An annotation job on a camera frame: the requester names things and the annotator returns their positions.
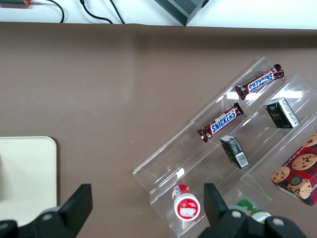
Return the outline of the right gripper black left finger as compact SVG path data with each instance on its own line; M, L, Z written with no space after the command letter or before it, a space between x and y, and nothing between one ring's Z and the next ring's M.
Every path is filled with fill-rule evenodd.
M82 184L60 207L43 211L30 223L0 222L2 238L75 238L93 209L92 186Z

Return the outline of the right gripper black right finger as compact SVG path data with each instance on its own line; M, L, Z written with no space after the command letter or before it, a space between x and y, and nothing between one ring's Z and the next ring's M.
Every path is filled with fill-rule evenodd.
M259 223L238 209L229 209L213 183L204 184L204 210L210 224L201 238L305 238L291 220L272 216Z

